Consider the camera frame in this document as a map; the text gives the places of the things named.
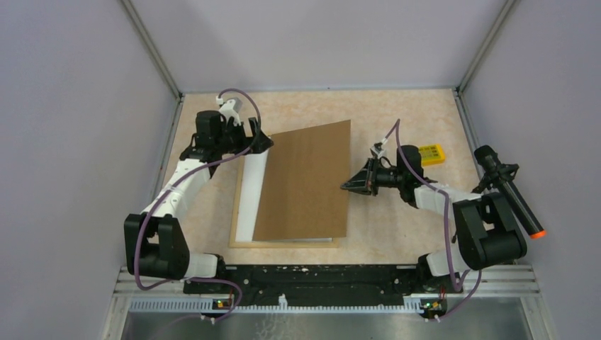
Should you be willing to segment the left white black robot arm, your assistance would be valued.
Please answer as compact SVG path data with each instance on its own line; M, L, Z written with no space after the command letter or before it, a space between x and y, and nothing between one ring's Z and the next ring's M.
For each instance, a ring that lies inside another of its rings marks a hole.
M200 278L201 285L218 293L227 284L227 274L218 268L217 254L194 254L186 243L181 221L191 205L225 163L251 154L263 154L273 141L262 131L262 119L248 120L251 135L233 114L204 110L196 115L196 132L179 155L172 177L159 195L139 213L124 222L128 272L142 276L181 280Z

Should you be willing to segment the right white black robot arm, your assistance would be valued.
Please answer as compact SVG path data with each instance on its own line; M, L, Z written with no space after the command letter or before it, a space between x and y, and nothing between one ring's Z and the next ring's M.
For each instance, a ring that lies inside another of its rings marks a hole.
M531 217L513 179L516 164L504 164L490 146L479 147L475 156L484 170L471 191L458 191L427 178L418 147L403 145L396 163L383 165L373 156L340 188L365 196L377 196L381 188L398 190L408 205L439 214L444 221L444 249L417 260L415 281L425 292L434 292L444 277L458 284L466 271L478 271L522 258L527 243L519 223Z

